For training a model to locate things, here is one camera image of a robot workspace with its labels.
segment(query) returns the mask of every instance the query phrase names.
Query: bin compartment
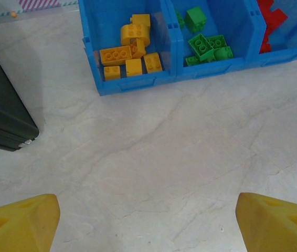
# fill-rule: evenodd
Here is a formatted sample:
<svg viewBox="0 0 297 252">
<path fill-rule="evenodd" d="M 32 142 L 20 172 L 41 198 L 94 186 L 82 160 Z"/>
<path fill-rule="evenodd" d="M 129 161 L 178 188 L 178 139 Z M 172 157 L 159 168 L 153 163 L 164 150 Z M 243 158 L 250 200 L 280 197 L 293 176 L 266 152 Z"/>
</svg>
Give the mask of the bin compartment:
<svg viewBox="0 0 297 252">
<path fill-rule="evenodd" d="M 83 42 L 96 87 L 100 95 L 148 88 L 175 81 L 174 63 L 176 41 L 172 41 L 167 26 L 168 11 L 162 0 L 81 0 L 79 1 L 83 27 Z M 147 73 L 144 60 L 143 74 L 126 77 L 125 65 L 121 64 L 121 79 L 105 81 L 100 50 L 121 46 L 121 28 L 130 24 L 133 14 L 149 14 L 151 18 L 150 39 L 146 53 L 158 53 L 163 71 Z"/>
<path fill-rule="evenodd" d="M 264 21 L 259 22 L 262 20 L 261 13 L 249 0 L 166 0 L 166 4 L 173 26 L 178 22 L 175 9 L 184 18 L 189 9 L 199 7 L 207 18 L 204 29 L 199 33 L 194 34 L 187 27 L 174 29 L 178 40 L 179 56 L 176 67 L 177 80 L 239 70 L 243 68 L 243 62 L 251 61 L 258 54 L 259 51 L 255 48 L 260 48 L 266 25 Z M 189 57 L 194 56 L 189 41 L 198 34 L 209 39 L 223 35 L 235 58 L 188 66 Z"/>
<path fill-rule="evenodd" d="M 278 8 L 288 19 L 269 37 L 272 52 L 258 55 L 253 66 L 271 66 L 297 59 L 297 0 L 275 0 L 271 10 Z"/>
</svg>

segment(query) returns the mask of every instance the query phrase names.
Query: red lego brick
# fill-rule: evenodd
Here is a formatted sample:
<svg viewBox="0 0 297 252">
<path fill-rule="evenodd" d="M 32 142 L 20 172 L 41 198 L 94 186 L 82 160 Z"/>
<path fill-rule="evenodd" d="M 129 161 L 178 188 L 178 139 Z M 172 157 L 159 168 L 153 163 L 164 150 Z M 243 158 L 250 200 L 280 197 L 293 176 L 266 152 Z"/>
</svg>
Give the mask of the red lego brick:
<svg viewBox="0 0 297 252">
<path fill-rule="evenodd" d="M 260 48 L 260 54 L 265 54 L 265 53 L 269 53 L 272 51 L 271 45 L 270 44 L 262 44 L 262 47 Z"/>
</svg>

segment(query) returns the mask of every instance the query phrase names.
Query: lego stud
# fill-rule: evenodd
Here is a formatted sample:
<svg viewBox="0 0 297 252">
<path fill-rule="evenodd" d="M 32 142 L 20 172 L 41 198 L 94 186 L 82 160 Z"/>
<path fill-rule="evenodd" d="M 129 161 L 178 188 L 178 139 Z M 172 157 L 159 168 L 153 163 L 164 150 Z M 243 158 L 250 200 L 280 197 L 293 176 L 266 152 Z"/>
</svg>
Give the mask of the lego stud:
<svg viewBox="0 0 297 252">
<path fill-rule="evenodd" d="M 112 54 L 112 56 L 113 56 L 116 60 L 119 60 L 119 59 L 120 59 L 120 55 L 119 55 L 119 53 L 116 52 L 116 51 Z"/>
<path fill-rule="evenodd" d="M 107 60 L 111 60 L 112 59 L 112 55 L 110 53 L 105 54 L 105 58 Z"/>
<path fill-rule="evenodd" d="M 196 46 L 200 46 L 200 45 L 202 45 L 202 41 L 198 39 L 197 41 L 195 41 L 195 45 L 196 45 Z"/>
<path fill-rule="evenodd" d="M 127 55 L 126 55 L 126 51 L 121 51 L 121 57 L 122 57 L 122 58 L 126 58 L 126 57 L 127 57 Z"/>
<path fill-rule="evenodd" d="M 201 52 L 203 52 L 203 53 L 206 51 L 206 49 L 207 49 L 206 46 L 200 46 L 200 47 L 199 47 L 199 50 L 200 50 Z"/>
</svg>

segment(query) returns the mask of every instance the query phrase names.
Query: yellow lego brick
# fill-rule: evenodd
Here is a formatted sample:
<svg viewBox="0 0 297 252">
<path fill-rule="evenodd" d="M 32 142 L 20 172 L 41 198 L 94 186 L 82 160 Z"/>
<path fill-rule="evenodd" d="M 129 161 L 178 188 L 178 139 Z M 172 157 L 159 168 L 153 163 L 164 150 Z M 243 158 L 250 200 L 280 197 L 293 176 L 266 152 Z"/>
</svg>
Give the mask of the yellow lego brick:
<svg viewBox="0 0 297 252">
<path fill-rule="evenodd" d="M 127 59 L 132 59 L 129 46 L 114 47 L 100 50 L 102 65 L 120 66 L 125 65 Z"/>
<path fill-rule="evenodd" d="M 126 66 L 126 76 L 127 77 L 143 74 L 141 59 L 127 59 L 125 66 Z"/>
<path fill-rule="evenodd" d="M 133 14 L 130 18 L 131 24 L 134 25 L 146 25 L 151 28 L 151 20 L 149 14 Z"/>
<path fill-rule="evenodd" d="M 150 29 L 146 25 L 124 25 L 121 28 L 121 44 L 129 46 L 133 41 L 139 38 L 144 42 L 145 46 L 150 44 Z"/>
<path fill-rule="evenodd" d="M 241 193 L 236 217 L 248 252 L 297 252 L 297 204 Z"/>
<path fill-rule="evenodd" d="M 144 55 L 144 61 L 148 74 L 152 72 L 160 72 L 163 70 L 159 59 L 159 54 L 157 52 Z"/>
<path fill-rule="evenodd" d="M 139 38 L 136 38 L 136 40 L 130 44 L 130 47 L 133 59 L 140 59 L 146 54 L 144 42 Z"/>
<path fill-rule="evenodd" d="M 0 252 L 49 252 L 59 218 L 53 194 L 0 207 Z"/>
<path fill-rule="evenodd" d="M 121 68 L 119 66 L 115 67 L 105 67 L 104 68 L 105 80 L 117 80 L 121 78 Z"/>
</svg>

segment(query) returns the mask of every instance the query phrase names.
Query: floor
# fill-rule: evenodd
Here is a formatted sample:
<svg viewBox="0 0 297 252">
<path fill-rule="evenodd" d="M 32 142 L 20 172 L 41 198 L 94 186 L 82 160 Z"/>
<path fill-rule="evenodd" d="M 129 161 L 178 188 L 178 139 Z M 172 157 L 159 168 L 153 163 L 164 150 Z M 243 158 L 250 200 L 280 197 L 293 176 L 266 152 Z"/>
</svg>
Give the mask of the floor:
<svg viewBox="0 0 297 252">
<path fill-rule="evenodd" d="M 246 252 L 240 192 L 297 203 L 297 61 L 99 97 L 79 12 L 0 24 L 42 133 L 0 150 L 0 206 L 57 195 L 52 252 Z"/>
</svg>

